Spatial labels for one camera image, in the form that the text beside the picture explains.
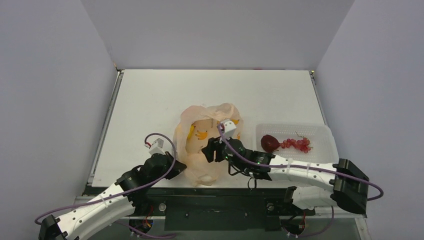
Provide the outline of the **orange translucent plastic bag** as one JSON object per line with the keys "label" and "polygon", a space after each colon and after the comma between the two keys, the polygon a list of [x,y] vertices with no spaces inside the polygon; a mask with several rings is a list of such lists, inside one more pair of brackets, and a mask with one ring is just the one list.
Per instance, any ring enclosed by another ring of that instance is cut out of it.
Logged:
{"label": "orange translucent plastic bag", "polygon": [[187,166],[183,174],[195,187],[212,186],[224,171],[222,162],[207,161],[202,148],[206,147],[210,138],[220,136],[217,126],[226,119],[230,119],[236,125],[232,137],[239,140],[244,120],[232,103],[209,107],[192,105],[180,115],[180,122],[174,130],[173,142],[178,161]]}

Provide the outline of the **dark red fake fruit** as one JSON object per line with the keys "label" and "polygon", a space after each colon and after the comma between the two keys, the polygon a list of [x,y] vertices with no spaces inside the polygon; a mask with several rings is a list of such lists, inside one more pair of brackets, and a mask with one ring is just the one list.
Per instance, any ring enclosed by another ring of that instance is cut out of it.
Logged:
{"label": "dark red fake fruit", "polygon": [[273,153],[281,146],[280,142],[272,135],[266,134],[261,140],[260,144],[262,149],[267,153]]}

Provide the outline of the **red fake grape bunch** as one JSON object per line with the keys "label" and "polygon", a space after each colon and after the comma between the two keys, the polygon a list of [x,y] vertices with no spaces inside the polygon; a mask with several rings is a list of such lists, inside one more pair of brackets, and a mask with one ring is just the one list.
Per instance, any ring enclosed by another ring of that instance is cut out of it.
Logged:
{"label": "red fake grape bunch", "polygon": [[314,147],[311,144],[311,141],[306,136],[300,135],[296,132],[297,138],[287,138],[283,140],[279,145],[282,149],[290,149],[293,148],[302,153],[307,154]]}

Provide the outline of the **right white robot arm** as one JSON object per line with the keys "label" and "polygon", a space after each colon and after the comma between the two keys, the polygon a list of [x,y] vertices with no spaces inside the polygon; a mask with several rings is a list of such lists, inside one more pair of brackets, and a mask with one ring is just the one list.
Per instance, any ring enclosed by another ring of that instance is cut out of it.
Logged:
{"label": "right white robot arm", "polygon": [[250,150],[238,139],[220,137],[210,138],[201,151],[209,163],[227,161],[229,167],[255,180],[302,184],[288,187],[282,199],[289,214],[334,206],[353,214],[366,213],[369,177],[348,159],[336,163],[298,161]]}

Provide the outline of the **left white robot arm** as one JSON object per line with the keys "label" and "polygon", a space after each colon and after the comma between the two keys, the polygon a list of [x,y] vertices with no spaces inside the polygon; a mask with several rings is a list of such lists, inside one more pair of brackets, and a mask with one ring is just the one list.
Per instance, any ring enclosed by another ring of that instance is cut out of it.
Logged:
{"label": "left white robot arm", "polygon": [[162,179],[178,176],[186,168],[167,151],[154,153],[92,200],[73,206],[60,216],[48,215],[40,223],[38,239],[87,240],[120,218],[134,213],[143,215],[149,210],[148,189]]}

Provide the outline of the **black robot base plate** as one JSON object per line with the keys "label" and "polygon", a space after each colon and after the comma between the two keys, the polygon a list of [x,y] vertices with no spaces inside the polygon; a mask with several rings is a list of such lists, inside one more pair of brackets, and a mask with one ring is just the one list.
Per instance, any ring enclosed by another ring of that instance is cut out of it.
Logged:
{"label": "black robot base plate", "polygon": [[142,206],[128,216],[164,221],[165,231],[279,231],[315,210],[301,210],[285,200],[284,188],[165,188],[147,190]]}

